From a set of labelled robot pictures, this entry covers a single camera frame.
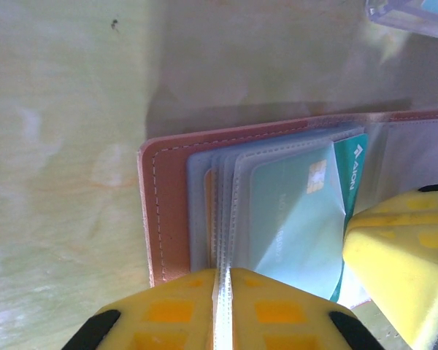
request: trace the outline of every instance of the wallet stitching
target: wallet stitching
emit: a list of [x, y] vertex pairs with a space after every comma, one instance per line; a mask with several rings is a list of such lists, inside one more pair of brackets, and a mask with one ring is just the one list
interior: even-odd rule
[[[429, 116], [429, 117], [435, 118], [435, 117], [438, 117], [438, 114], [432, 115], [432, 116]], [[400, 121], [400, 120], [418, 120], [418, 118], [419, 118], [419, 116], [414, 116], [414, 117], [399, 117], [399, 118], [396, 118], [396, 120], [394, 120], [394, 122]], [[163, 148], [163, 149], [160, 149], [159, 151], [157, 151], [156, 153], [154, 153], [154, 155], [151, 157], [151, 160], [152, 160], [152, 164], [153, 164], [153, 185], [154, 185], [154, 196], [155, 196], [155, 214], [156, 214], [156, 217], [157, 217], [157, 231], [158, 231], [159, 250], [160, 250], [160, 256], [161, 256], [161, 277], [162, 277], [162, 281], [167, 281], [167, 280], [166, 280], [166, 265], [165, 265], [165, 261], [164, 261], [164, 251], [163, 251], [163, 248], [162, 248], [161, 215], [159, 214], [159, 199], [158, 199], [158, 191], [157, 191], [156, 179], [155, 179], [155, 158], [157, 157], [157, 155], [159, 153], [165, 152], [165, 151], [175, 151], [176, 149], [184, 149], [184, 148], [189, 148], [189, 147], [201, 146], [203, 144], [219, 144], [219, 143], [223, 143], [223, 142], [245, 140], [245, 139], [254, 139], [254, 138], [260, 137], [260, 136], [278, 135], [278, 134], [281, 134], [281, 133], [288, 133], [288, 132], [291, 132], [291, 131], [297, 131], [297, 130], [308, 129], [308, 128], [317, 128], [317, 127], [324, 126], [324, 125], [333, 125], [336, 122], [340, 123], [340, 122], [344, 122], [344, 121], [354, 121], [354, 120], [355, 119], [353, 117], [335, 117], [333, 120], [331, 120], [331, 122], [317, 122], [315, 124], [305, 125], [305, 126], [301, 126], [301, 127], [298, 127], [298, 128], [290, 128], [290, 129], [286, 129], [286, 130], [282, 130], [282, 131], [273, 131], [271, 133], [258, 133], [256, 135], [234, 137], [232, 139], [222, 139], [222, 140], [214, 140], [214, 141], [196, 142], [194, 144], [186, 144], [186, 145], [182, 145], [182, 146]], [[421, 124], [421, 123], [438, 123], [438, 120], [425, 120], [425, 121], [419, 121], [418, 123], [419, 124]]]

